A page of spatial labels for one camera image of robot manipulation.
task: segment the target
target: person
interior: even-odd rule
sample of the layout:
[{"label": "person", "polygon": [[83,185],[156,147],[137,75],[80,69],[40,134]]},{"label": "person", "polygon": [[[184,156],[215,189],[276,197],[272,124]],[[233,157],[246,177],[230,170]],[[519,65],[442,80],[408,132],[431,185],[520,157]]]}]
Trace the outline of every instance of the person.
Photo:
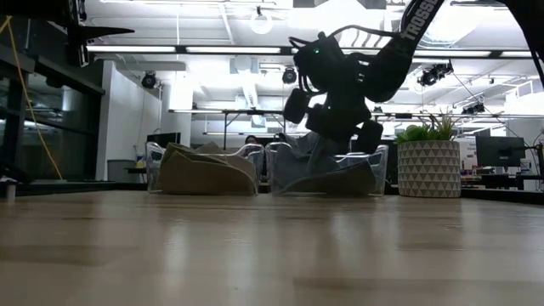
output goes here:
[{"label": "person", "polygon": [[247,136],[245,145],[249,145],[249,144],[258,145],[257,137],[255,137],[253,135]]}]

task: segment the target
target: window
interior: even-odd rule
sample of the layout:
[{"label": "window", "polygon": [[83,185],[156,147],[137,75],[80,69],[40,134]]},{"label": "window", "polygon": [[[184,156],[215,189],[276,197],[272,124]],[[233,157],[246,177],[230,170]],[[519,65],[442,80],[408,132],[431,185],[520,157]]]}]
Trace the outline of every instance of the window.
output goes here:
[{"label": "window", "polygon": [[39,74],[28,76],[28,94],[36,118],[66,128],[92,132],[99,120],[99,99]]},{"label": "window", "polygon": [[[63,179],[94,179],[94,136],[38,124],[43,140]],[[54,166],[37,134],[36,124],[25,121],[20,166],[34,179],[58,179]]]},{"label": "window", "polygon": [[0,106],[8,107],[9,79],[0,76]]}]

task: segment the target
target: glass wall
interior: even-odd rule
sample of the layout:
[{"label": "glass wall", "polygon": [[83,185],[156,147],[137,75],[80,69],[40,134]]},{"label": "glass wall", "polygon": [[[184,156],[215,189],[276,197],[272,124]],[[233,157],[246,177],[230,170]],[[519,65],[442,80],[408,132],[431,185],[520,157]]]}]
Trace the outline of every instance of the glass wall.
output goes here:
[{"label": "glass wall", "polygon": [[[43,140],[63,179],[93,179],[87,171],[94,137],[38,124]],[[58,175],[37,133],[33,121],[25,121],[20,166],[36,179],[57,179]]]},{"label": "glass wall", "polygon": [[[39,74],[28,76],[28,94],[43,140],[63,179],[94,179],[100,97]],[[58,178],[28,106],[20,167],[35,179]]]},{"label": "glass wall", "polygon": [[[100,96],[81,93],[40,74],[26,77],[37,123],[19,80],[0,79],[0,144],[8,150],[5,156],[34,179],[58,179],[48,150],[63,179],[94,179]],[[9,136],[7,143],[4,131]]]}]

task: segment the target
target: computer monitor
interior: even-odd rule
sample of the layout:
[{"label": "computer monitor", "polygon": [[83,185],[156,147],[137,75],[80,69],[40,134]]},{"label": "computer monitor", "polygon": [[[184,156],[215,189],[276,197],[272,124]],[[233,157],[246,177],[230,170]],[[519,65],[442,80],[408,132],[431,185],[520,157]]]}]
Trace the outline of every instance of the computer monitor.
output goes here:
[{"label": "computer monitor", "polygon": [[476,137],[478,166],[520,167],[524,146],[524,139],[518,137]]},{"label": "computer monitor", "polygon": [[158,143],[162,148],[166,148],[168,143],[179,144],[181,141],[181,133],[159,133],[147,135],[148,142]]}]

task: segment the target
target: desk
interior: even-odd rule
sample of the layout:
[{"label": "desk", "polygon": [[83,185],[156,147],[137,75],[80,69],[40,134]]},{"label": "desk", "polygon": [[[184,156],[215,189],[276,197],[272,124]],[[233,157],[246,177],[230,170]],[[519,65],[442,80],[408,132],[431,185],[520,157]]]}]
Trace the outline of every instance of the desk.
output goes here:
[{"label": "desk", "polygon": [[539,224],[472,199],[25,197],[0,207],[0,305],[537,305]]},{"label": "desk", "polygon": [[140,182],[145,183],[147,179],[145,178],[145,175],[147,174],[147,169],[144,167],[127,167],[125,168],[127,170],[127,173],[129,174],[138,174],[141,178]]},{"label": "desk", "polygon": [[524,189],[525,180],[544,179],[538,175],[507,175],[507,174],[483,174],[479,177],[461,178],[463,186],[485,186],[486,189],[517,188]]}]

